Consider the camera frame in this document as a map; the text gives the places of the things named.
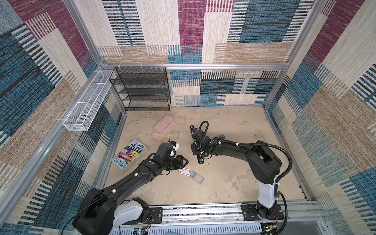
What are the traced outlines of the black stapler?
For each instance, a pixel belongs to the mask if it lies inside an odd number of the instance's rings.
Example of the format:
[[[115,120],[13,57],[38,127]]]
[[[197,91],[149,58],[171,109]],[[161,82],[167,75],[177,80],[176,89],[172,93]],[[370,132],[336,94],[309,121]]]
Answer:
[[[190,131],[191,131],[191,134],[193,133],[193,130],[195,129],[195,127],[193,125],[190,126]],[[197,160],[198,160],[198,163],[199,164],[203,164],[204,163],[204,157],[202,154],[200,155],[196,155],[197,157]]]

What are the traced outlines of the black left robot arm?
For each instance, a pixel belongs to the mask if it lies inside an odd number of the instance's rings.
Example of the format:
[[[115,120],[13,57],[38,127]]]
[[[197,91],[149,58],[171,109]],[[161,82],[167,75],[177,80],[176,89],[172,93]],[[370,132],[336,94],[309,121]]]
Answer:
[[[127,222],[145,224],[151,220],[149,205],[140,198],[123,202],[141,186],[151,182],[166,170],[185,168],[189,161],[181,155],[169,157],[161,164],[147,158],[129,175],[102,190],[91,189],[72,220],[72,226],[82,235],[108,235],[115,227]]]

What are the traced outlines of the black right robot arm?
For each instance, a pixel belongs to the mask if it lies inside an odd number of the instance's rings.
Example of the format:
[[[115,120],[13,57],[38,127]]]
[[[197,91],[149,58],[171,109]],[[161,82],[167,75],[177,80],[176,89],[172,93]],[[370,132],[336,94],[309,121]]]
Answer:
[[[272,151],[276,149],[282,152],[287,160],[288,167],[281,172],[282,161]],[[254,177],[259,181],[259,197],[255,209],[261,220],[271,219],[277,207],[277,190],[279,181],[292,169],[292,157],[289,153],[276,145],[263,141],[244,144],[215,138],[206,146],[195,141],[191,144],[193,155],[198,159],[205,159],[206,155],[229,156],[246,161]]]

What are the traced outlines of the red white staple box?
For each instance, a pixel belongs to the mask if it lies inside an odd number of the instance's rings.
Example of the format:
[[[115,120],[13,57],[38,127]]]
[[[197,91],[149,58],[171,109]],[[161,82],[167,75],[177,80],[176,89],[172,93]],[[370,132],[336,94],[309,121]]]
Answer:
[[[182,168],[178,171],[179,174],[190,177],[191,175],[191,169]]]

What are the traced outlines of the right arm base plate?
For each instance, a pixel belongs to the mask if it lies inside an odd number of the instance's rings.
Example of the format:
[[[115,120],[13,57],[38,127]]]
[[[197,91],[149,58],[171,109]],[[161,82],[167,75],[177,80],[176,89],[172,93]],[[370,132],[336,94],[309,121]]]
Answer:
[[[245,221],[261,221],[261,220],[284,220],[285,214],[278,203],[271,208],[256,203],[242,203],[240,205],[242,215]]]

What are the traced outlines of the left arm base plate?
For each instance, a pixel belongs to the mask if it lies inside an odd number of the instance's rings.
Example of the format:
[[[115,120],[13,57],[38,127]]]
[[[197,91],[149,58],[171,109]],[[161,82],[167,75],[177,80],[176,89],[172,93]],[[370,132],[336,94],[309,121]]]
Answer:
[[[136,220],[138,224],[161,224],[163,217],[162,207],[149,207],[144,209],[140,217]]]

